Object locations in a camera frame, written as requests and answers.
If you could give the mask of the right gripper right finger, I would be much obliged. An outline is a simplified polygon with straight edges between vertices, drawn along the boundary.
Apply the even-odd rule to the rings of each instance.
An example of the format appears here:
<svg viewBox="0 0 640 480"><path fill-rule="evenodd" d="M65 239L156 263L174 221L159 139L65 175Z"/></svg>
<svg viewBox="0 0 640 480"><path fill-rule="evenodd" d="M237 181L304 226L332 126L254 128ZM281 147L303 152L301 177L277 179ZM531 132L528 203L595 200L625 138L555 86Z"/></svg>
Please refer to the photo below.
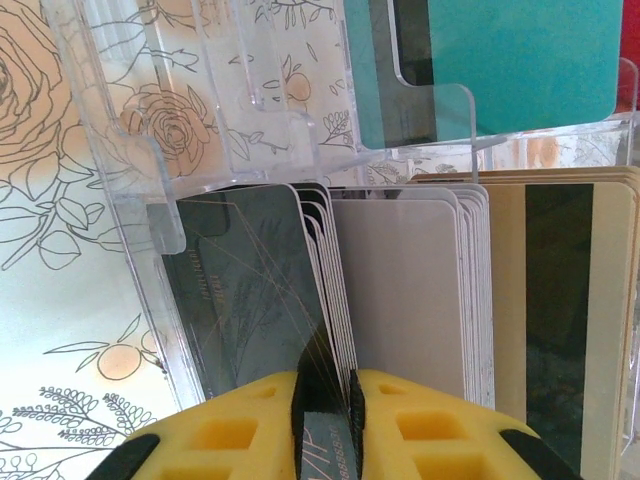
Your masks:
<svg viewBox="0 0 640 480"><path fill-rule="evenodd" d="M573 479L526 424L417 383L363 369L351 375L362 479Z"/></svg>

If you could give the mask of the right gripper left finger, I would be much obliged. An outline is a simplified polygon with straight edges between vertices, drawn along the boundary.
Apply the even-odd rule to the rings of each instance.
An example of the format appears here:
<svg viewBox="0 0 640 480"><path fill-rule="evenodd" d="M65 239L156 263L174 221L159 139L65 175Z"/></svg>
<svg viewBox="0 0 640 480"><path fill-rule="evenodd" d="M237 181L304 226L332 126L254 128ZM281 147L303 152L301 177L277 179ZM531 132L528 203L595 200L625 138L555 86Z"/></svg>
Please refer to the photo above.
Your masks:
<svg viewBox="0 0 640 480"><path fill-rule="evenodd" d="M276 373L130 435L90 479L297 479L297 374Z"/></svg>

